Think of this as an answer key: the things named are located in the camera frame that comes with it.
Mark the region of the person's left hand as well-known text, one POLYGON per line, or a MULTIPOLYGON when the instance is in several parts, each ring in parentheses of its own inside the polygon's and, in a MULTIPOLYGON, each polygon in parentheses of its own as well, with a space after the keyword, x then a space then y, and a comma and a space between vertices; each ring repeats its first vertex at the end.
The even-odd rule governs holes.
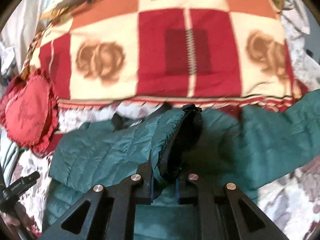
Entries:
POLYGON ((30 231, 32 226, 34 225, 34 219, 28 216, 24 205, 22 205, 20 202, 16 204, 15 208, 17 212, 16 216, 11 216, 9 214, 1 212, 1 217, 3 218, 5 224, 7 225, 15 239, 20 239, 16 228, 20 226, 20 224, 23 224, 23 226, 30 231))

